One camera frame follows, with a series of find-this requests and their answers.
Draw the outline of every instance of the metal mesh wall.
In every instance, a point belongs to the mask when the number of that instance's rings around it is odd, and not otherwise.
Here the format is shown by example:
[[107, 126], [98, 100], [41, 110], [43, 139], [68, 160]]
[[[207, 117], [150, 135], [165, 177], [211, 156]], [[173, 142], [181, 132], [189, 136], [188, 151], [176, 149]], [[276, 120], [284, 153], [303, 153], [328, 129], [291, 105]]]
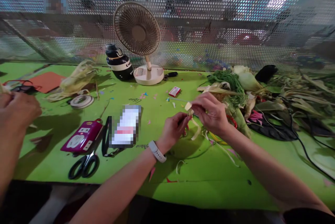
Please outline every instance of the metal mesh wall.
[[164, 68], [335, 68], [335, 0], [1, 0], [1, 57], [105, 65], [105, 45], [116, 43], [141, 65], [144, 58], [125, 50], [113, 31], [113, 12], [124, 1], [157, 18], [162, 37], [151, 61]]

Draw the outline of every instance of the green table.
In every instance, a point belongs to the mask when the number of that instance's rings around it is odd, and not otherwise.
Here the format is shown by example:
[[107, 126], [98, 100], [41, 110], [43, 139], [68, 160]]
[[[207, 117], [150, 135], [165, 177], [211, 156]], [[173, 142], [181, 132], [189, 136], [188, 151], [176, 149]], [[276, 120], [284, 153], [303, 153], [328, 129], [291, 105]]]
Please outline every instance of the green table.
[[[0, 80], [4, 82], [15, 79], [39, 67], [39, 64], [6, 63], [2, 65], [2, 69], [6, 69], [8, 75], [0, 77]], [[38, 74], [53, 71], [69, 76], [74, 69], [74, 66], [52, 65], [39, 71]], [[178, 98], [186, 101], [192, 100], [198, 95], [196, 87], [206, 81], [206, 74], [179, 71], [177, 77], [169, 78], [168, 81], [162, 81], [155, 86], [141, 86], [135, 81], [121, 82], [107, 70], [108, 68], [102, 67], [98, 78], [99, 90], [103, 90], [100, 100], [95, 100], [91, 106], [83, 110], [73, 110], [66, 105], [66, 99], [48, 103], [43, 99], [46, 95], [41, 93], [36, 95], [43, 108], [43, 114], [34, 123], [38, 129], [29, 129], [27, 132], [14, 179], [39, 182], [103, 183], [143, 149], [134, 147], [121, 152], [114, 158], [103, 158], [101, 146], [99, 146], [97, 154], [100, 158], [100, 167], [94, 176], [88, 179], [68, 180], [68, 171], [79, 157], [73, 158], [69, 153], [60, 151], [60, 148], [82, 122], [97, 119], [106, 102], [112, 97], [114, 99], [110, 100], [102, 119], [106, 120], [107, 116], [118, 118], [123, 104], [132, 104], [129, 99], [139, 98], [142, 93], [146, 92], [148, 96], [138, 103], [143, 107], [143, 113], [141, 130], [136, 143], [145, 145], [151, 140], [158, 139], [167, 117], [184, 110], [182, 105], [185, 105], [185, 102], [166, 101], [169, 97], [167, 91], [174, 86], [180, 87], [182, 94]], [[148, 176], [138, 194], [200, 208], [276, 209], [269, 194], [254, 178], [244, 162], [232, 155], [240, 166], [237, 168], [226, 153], [216, 145], [211, 146], [202, 135], [195, 141], [191, 141], [190, 138], [195, 133], [196, 126], [192, 122], [189, 123], [189, 126], [190, 133], [174, 147], [174, 156], [168, 156], [165, 163], [155, 165], [156, 171], [151, 181], [149, 182]], [[53, 134], [50, 145], [46, 151], [38, 153], [34, 144], [29, 140], [49, 134]], [[299, 135], [311, 159], [335, 176], [334, 153], [315, 143], [306, 133], [301, 132]], [[323, 181], [325, 177], [308, 162], [298, 141], [280, 142], [256, 132], [252, 133], [252, 138], [298, 175], [330, 209], [335, 210], [335, 186], [325, 186]], [[335, 147], [331, 139], [326, 143]], [[180, 160], [184, 160], [186, 164], [179, 165], [180, 174], [176, 174], [176, 165]], [[178, 182], [168, 183], [166, 178]]]

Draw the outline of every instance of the water bottle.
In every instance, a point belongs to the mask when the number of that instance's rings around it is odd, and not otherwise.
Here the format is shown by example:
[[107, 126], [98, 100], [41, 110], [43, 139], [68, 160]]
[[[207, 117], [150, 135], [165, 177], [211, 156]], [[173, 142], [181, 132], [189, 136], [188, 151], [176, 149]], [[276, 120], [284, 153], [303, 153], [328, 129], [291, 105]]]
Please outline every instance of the water bottle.
[[111, 68], [116, 78], [126, 81], [134, 77], [133, 66], [129, 57], [124, 55], [115, 44], [108, 44], [106, 47], [107, 65]]

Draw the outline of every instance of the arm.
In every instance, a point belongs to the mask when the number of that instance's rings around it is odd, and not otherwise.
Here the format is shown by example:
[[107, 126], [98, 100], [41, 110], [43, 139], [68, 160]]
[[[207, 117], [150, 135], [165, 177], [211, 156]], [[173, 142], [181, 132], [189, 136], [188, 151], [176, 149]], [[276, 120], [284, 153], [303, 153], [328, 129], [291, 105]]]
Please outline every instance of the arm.
[[[165, 121], [163, 133], [156, 142], [165, 154], [179, 139], [188, 121], [186, 113], [179, 112]], [[110, 177], [85, 202], [71, 223], [113, 223], [135, 196], [156, 158], [149, 148]]]
[[241, 156], [253, 175], [275, 198], [282, 211], [313, 208], [333, 215], [299, 178], [230, 125], [225, 106], [212, 94], [207, 92], [198, 96], [192, 103], [192, 109], [209, 131], [220, 136]]
[[0, 203], [14, 175], [28, 126], [41, 114], [38, 101], [24, 93], [0, 96]]

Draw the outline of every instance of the green yarn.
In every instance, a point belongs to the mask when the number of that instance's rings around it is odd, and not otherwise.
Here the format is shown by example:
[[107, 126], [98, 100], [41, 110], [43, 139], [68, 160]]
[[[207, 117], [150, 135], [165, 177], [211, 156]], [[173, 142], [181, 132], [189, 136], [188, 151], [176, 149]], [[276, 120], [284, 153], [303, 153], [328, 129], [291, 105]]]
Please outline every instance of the green yarn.
[[244, 107], [247, 103], [248, 96], [244, 93], [241, 83], [238, 80], [238, 75], [231, 72], [231, 70], [216, 70], [213, 75], [208, 77], [208, 82], [213, 84], [215, 82], [228, 82], [230, 84], [230, 89], [236, 93], [243, 95], [239, 96], [230, 96], [230, 101], [234, 107], [238, 106]]

